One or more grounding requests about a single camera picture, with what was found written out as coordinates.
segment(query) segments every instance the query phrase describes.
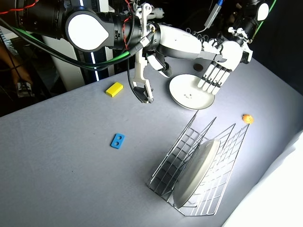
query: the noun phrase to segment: gray table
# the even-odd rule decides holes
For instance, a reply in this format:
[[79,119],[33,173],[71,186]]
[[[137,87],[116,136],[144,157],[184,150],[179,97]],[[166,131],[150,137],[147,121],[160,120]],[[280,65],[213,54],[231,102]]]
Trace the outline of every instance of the gray table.
[[[191,61],[169,59],[174,74]],[[214,130],[255,117],[216,216],[184,217],[147,188],[152,171],[194,115],[171,99],[168,80],[148,67],[155,101],[140,104],[126,73],[0,118],[2,227],[218,227],[303,123],[303,97],[253,60],[241,64],[214,104],[199,112]],[[104,91],[115,81],[115,98]],[[116,133],[121,149],[110,147]]]

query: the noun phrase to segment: blue block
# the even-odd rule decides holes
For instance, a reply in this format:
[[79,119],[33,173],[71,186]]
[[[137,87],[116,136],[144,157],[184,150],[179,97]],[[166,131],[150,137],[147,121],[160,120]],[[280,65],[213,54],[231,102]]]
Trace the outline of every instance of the blue block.
[[111,146],[120,149],[124,139],[125,139],[125,135],[117,133],[112,141]]

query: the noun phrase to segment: white plate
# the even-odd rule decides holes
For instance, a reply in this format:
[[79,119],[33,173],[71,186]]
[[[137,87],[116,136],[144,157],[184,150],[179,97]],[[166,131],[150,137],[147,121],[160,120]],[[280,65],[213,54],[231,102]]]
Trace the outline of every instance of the white plate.
[[170,81],[169,91],[176,103],[190,110],[210,107],[214,102],[214,95],[198,88],[199,81],[199,77],[190,74],[174,77]]
[[174,187],[173,198],[177,208],[182,207],[193,195],[220,147],[219,140],[209,140],[196,148]]

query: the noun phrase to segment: green wire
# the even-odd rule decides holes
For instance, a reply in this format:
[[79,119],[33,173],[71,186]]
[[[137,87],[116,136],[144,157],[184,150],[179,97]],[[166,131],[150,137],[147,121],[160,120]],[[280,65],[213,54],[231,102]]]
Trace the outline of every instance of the green wire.
[[[38,40],[37,38],[33,37],[31,34],[27,33],[26,31],[24,31],[24,30],[22,30],[22,29],[19,29],[19,28],[15,28],[15,29],[16,29],[17,31],[19,31],[19,32],[21,32],[21,33],[27,35],[28,37],[31,37],[32,39],[35,39],[36,41],[41,42],[40,40]],[[123,54],[121,54],[121,55],[119,55],[119,56],[116,56],[116,57],[114,57],[113,59],[110,59],[110,60],[105,61],[105,62],[103,62],[103,63],[110,63],[110,62],[112,62],[112,61],[116,61],[116,60],[119,60],[119,59],[121,59],[121,58],[124,58],[124,57],[126,57],[127,55],[129,55],[129,52],[128,52],[128,51],[125,51]]]
[[[273,4],[271,4],[271,7],[269,8],[269,12],[273,9],[273,7],[275,6],[275,3],[276,3],[276,0],[274,0]],[[264,21],[262,21],[262,22],[259,24],[259,26],[258,26],[257,30],[255,31],[255,34],[253,35],[252,39],[255,38],[255,36],[256,36],[256,34],[258,33],[258,31],[260,30],[260,28],[261,28],[263,22],[264,22]]]

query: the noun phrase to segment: dish rack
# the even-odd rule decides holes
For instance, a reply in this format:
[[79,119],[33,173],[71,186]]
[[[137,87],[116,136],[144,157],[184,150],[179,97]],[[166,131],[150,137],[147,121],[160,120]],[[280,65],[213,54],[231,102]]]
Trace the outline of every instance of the dish rack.
[[192,127],[197,112],[147,184],[151,190],[184,216],[209,216],[217,213],[235,160],[249,127],[249,124],[247,124],[237,133],[231,135],[235,127],[235,124],[233,124],[212,138],[221,141],[218,152],[198,188],[186,204],[178,209],[174,206],[172,196],[174,186],[197,146],[209,140],[206,135],[216,120],[214,118],[201,132],[198,132]]

